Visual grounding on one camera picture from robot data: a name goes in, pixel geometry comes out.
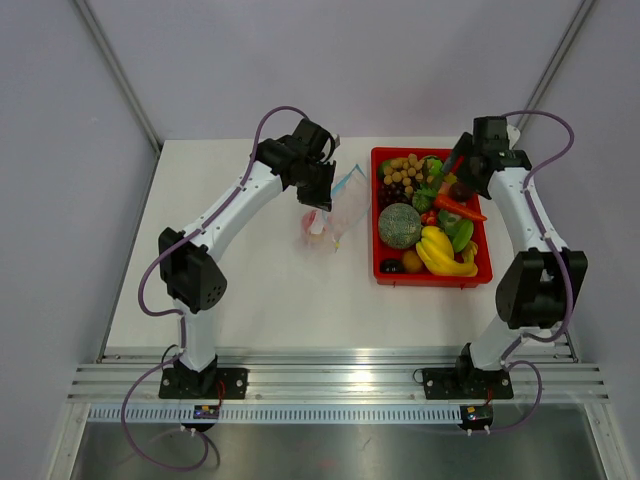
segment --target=tabletop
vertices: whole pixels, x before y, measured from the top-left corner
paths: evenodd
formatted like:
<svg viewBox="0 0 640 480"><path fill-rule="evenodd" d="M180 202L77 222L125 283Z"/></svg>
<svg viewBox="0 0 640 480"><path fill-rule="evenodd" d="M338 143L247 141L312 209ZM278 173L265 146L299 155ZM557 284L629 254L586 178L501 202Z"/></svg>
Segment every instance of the tabletop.
<svg viewBox="0 0 640 480"><path fill-rule="evenodd" d="M369 174L376 146L450 148L455 137L343 138L336 176L356 164ZM251 140L169 140L153 179L116 305L108 347L168 346L177 316L150 318L139 308L143 272L158 255L158 236L201 215L246 167ZM371 218L360 221L335 253L301 240L302 216L288 189L265 205L227 248L228 281L214 309L219 347L340 348L458 346L477 338L496 313L495 289L513 258L496 205L481 199L494 279L475 289L378 285L372 273ZM159 273L145 291L151 309L171 308Z"/></svg>

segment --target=green melon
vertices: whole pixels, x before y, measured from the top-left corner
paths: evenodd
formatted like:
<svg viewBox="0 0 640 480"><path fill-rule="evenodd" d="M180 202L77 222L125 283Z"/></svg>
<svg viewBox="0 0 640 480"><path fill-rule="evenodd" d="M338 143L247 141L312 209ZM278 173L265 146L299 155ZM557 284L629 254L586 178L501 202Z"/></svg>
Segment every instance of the green melon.
<svg viewBox="0 0 640 480"><path fill-rule="evenodd" d="M412 247L420 240L421 231L420 214L404 203L389 205L378 218L380 240L391 248Z"/></svg>

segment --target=transparent plastic bag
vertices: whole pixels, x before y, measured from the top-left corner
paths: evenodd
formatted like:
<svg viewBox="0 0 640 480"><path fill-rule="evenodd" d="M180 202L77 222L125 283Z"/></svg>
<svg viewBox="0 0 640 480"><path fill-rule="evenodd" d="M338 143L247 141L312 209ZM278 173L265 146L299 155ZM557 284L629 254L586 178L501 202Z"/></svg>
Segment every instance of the transparent plastic bag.
<svg viewBox="0 0 640 480"><path fill-rule="evenodd" d="M366 216L371 206L371 188L357 164L334 183L331 212L307 212L302 217L302 235L309 246L337 251L345 233Z"/></svg>

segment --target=white wall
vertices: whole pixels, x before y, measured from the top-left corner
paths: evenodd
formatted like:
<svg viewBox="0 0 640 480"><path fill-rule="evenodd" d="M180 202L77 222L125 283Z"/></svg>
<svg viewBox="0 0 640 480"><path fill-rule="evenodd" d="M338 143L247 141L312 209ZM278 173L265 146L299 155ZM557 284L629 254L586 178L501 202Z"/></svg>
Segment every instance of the white wall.
<svg viewBox="0 0 640 480"><path fill-rule="evenodd" d="M343 136L456 136L526 103L579 0L91 4L159 134L219 139L281 104Z"/></svg>
<svg viewBox="0 0 640 480"><path fill-rule="evenodd" d="M568 156L537 184L556 228L584 250L589 271L574 317L585 359L604 370L630 449L640 459L640 3L599 2L541 106L576 131ZM565 141L535 120L521 146L532 162Z"/></svg>
<svg viewBox="0 0 640 480"><path fill-rule="evenodd" d="M70 2L0 2L1 478L42 473L153 164Z"/></svg>

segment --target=gray floor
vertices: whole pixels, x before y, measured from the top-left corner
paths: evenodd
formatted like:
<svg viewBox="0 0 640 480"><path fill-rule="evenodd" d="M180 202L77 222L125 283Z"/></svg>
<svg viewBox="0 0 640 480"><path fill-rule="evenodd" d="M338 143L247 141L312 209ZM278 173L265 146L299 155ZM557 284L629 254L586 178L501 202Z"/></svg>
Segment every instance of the gray floor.
<svg viewBox="0 0 640 480"><path fill-rule="evenodd" d="M521 415L496 409L499 424ZM168 425L133 425L136 440L158 460L198 460L199 440L166 437ZM419 425L216 425L207 434L220 452L205 466L179 474L139 458L114 467L131 452L118 424L87 426L73 478L78 479L604 479L586 417L579 407L544 406L523 429L467 438L457 427Z"/></svg>

